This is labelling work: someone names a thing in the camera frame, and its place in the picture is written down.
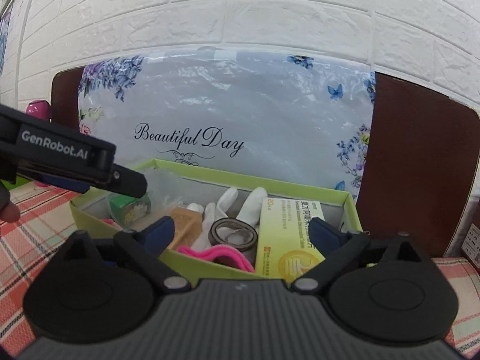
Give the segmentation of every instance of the white brick wall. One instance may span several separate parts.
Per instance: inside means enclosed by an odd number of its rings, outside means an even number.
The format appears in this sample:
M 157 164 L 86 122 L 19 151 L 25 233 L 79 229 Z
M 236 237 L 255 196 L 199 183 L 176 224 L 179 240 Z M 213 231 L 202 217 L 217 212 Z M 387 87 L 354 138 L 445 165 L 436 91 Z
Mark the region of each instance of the white brick wall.
M 480 0 L 15 0 L 0 101 L 24 108 L 64 69 L 186 44 L 363 62 L 480 110 Z

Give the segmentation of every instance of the yellow medicine box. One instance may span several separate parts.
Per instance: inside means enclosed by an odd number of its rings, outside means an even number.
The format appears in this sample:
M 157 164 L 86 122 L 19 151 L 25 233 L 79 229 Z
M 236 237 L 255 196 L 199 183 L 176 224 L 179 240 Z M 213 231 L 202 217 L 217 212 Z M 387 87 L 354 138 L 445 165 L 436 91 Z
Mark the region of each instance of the yellow medicine box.
M 324 260 L 311 244 L 308 224 L 323 217 L 320 202 L 264 198 L 255 272 L 291 283 Z

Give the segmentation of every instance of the blue butterfly print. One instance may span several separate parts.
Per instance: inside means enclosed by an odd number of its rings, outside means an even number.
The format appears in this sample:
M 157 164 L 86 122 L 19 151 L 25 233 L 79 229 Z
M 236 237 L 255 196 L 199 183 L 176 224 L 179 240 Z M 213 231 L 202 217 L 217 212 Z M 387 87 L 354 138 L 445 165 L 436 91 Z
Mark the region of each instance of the blue butterfly print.
M 314 68 L 313 64 L 311 63 L 314 59 L 309 56 L 289 55 L 288 57 L 286 57 L 286 60 L 289 62 L 293 62 L 296 65 L 303 66 L 308 70 L 311 70 Z
M 337 185 L 335 185 L 335 189 L 337 191 L 345 191 L 345 181 L 340 181 Z
M 370 73 L 370 79 L 363 80 L 363 85 L 367 87 L 368 95 L 370 96 L 370 101 L 372 104 L 375 104 L 375 73 Z
M 342 84 L 338 85 L 337 89 L 332 88 L 331 86 L 327 87 L 328 93 L 330 93 L 330 98 L 333 100 L 341 99 L 343 97 Z

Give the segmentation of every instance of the pink cup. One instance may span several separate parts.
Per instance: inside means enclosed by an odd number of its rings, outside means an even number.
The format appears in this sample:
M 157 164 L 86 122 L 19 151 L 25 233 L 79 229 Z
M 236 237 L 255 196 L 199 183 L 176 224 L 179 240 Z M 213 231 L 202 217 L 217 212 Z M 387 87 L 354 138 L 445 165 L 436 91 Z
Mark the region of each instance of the pink cup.
M 25 113 L 41 120 L 50 120 L 52 117 L 50 104 L 46 100 L 33 100 L 33 102 L 30 102 L 30 104 L 27 105 Z M 43 188 L 49 186 L 48 184 L 40 183 L 38 181 L 34 181 L 34 183 Z

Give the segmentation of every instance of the screw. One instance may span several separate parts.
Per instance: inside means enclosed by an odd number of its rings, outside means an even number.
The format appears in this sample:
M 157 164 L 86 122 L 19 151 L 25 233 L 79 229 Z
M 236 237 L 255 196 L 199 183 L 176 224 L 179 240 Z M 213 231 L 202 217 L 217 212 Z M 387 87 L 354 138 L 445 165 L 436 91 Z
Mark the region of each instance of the screw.
M 318 281 L 310 277 L 302 277 L 294 283 L 294 286 L 300 291 L 313 291 L 318 287 Z
M 163 285 L 169 290 L 180 290 L 188 285 L 188 281 L 181 276 L 170 276 L 163 281 Z

